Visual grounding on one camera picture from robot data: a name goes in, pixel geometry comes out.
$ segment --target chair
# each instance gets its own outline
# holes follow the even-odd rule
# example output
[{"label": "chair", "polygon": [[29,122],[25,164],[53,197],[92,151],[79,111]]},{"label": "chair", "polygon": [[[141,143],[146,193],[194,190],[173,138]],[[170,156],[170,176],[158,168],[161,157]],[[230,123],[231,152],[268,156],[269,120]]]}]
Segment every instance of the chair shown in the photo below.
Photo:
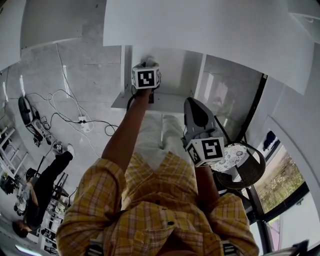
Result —
[{"label": "chair", "polygon": [[[219,122],[218,118],[214,116],[215,121],[219,125],[220,129],[222,130],[224,136],[226,137],[227,140],[227,145],[232,145],[232,144],[240,144],[246,147],[246,151],[248,154],[248,158],[246,161],[240,165],[240,166],[235,166],[235,169],[239,173],[241,177],[241,181],[235,182],[232,181],[231,176],[229,174],[219,172],[219,171],[214,171],[216,174],[217,179],[219,182],[226,188],[228,189],[233,189],[233,190],[241,190],[244,188],[248,188],[255,184],[265,173],[266,170],[266,160],[264,155],[255,149],[254,147],[250,146],[244,141],[239,141],[239,142],[232,142],[226,133],[224,127],[221,125]],[[259,156],[259,162],[254,158],[254,156],[249,152],[249,150],[253,150],[256,152]]]}]

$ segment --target outlet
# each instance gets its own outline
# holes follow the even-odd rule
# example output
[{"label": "outlet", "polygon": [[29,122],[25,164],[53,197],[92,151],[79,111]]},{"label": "outlet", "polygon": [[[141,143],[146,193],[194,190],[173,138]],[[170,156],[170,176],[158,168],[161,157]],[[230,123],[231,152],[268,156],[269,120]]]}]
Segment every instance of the outlet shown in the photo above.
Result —
[{"label": "outlet", "polygon": [[81,128],[85,133],[89,133],[90,132],[90,128],[89,128],[89,123],[88,123],[88,119],[85,115],[80,115],[79,116],[79,121],[86,121],[86,123],[81,123]]}]

